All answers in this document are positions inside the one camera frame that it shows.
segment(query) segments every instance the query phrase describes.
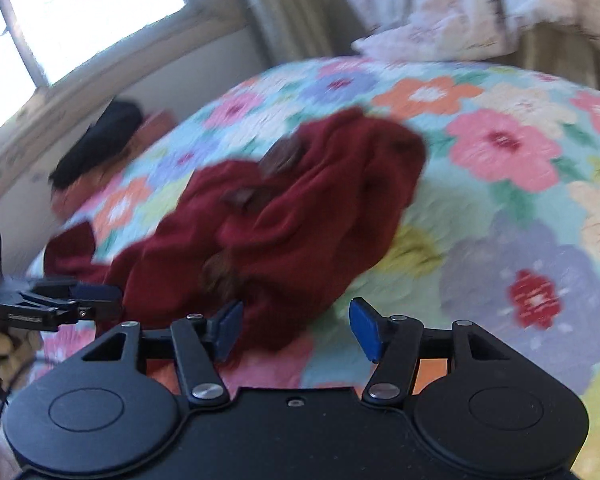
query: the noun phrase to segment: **floral bedspread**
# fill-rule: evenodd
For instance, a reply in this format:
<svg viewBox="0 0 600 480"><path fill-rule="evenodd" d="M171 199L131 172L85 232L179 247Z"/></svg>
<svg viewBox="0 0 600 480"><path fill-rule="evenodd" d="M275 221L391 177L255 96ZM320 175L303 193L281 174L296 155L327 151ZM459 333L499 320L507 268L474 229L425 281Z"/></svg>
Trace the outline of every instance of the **floral bedspread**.
<svg viewBox="0 0 600 480"><path fill-rule="evenodd" d="M600 480L600 92L479 63L289 64L190 117L70 223L90 219L96 257L110 260L155 229L195 168L261 156L299 123L351 105L426 138L416 200L385 258L303 337L247 355L226 382L364 384L372 367L347 322L354 296L430 327L472 319L582 396L591 428L574 470ZM90 325L64 327L45 352L62 358L92 337Z"/></svg>

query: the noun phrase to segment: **maroon garment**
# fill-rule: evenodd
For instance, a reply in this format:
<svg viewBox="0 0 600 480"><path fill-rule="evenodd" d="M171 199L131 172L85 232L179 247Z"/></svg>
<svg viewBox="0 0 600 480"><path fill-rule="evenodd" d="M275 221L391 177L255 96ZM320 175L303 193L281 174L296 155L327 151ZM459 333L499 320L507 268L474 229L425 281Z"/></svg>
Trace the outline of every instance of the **maroon garment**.
<svg viewBox="0 0 600 480"><path fill-rule="evenodd" d="M358 108L305 123L260 162L195 171L155 233L110 266L87 223L49 242L45 273L124 290L125 319L164 328L245 304L241 349L288 344L388 251L424 166L422 139Z"/></svg>

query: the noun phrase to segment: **black cable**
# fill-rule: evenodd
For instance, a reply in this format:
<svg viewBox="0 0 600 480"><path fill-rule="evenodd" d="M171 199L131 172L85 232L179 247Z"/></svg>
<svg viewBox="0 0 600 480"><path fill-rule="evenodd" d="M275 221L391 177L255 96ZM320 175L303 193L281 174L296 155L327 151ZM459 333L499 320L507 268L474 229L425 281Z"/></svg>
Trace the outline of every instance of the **black cable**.
<svg viewBox="0 0 600 480"><path fill-rule="evenodd" d="M25 362L24 364L22 364L22 366L20 366L20 368L14 375L13 379L9 382L9 385L4 393L4 397L2 398L2 402L0 402L0 421L2 420L2 415L4 414L4 409L9 403L9 401L7 399L13 392L14 386L18 383L20 378L25 373L27 373L34 364L37 364L37 363L44 363L44 364L47 364L47 365L50 365L53 367L55 367L59 364L58 361L53 361L52 359L48 359L46 357L35 357L35 358Z"/></svg>

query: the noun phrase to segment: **black robotic gripper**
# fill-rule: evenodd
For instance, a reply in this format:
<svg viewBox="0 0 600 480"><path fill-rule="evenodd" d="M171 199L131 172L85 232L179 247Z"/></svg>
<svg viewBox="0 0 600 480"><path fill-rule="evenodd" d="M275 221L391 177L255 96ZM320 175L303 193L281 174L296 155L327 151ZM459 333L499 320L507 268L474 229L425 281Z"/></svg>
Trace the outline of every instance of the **black robotic gripper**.
<svg viewBox="0 0 600 480"><path fill-rule="evenodd" d="M163 331L125 322L20 392L4 430L27 480L573 479L589 421L579 398L469 321L425 329L357 298L350 325L378 363L350 388L241 389L213 362L242 305ZM421 359L448 374L413 395ZM179 396L143 374L173 359Z"/></svg>

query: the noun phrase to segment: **metal bolt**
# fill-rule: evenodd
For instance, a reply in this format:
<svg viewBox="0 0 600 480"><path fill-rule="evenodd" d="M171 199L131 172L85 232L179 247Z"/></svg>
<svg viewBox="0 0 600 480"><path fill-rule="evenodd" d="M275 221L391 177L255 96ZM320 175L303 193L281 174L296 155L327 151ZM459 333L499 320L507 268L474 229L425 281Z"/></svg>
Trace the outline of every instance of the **metal bolt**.
<svg viewBox="0 0 600 480"><path fill-rule="evenodd" d="M224 388L216 383L202 383L193 388L191 395L196 399L213 400L222 397Z"/></svg>
<svg viewBox="0 0 600 480"><path fill-rule="evenodd" d="M369 388L369 395L380 400L395 399L400 395L400 388L391 383L378 383Z"/></svg>

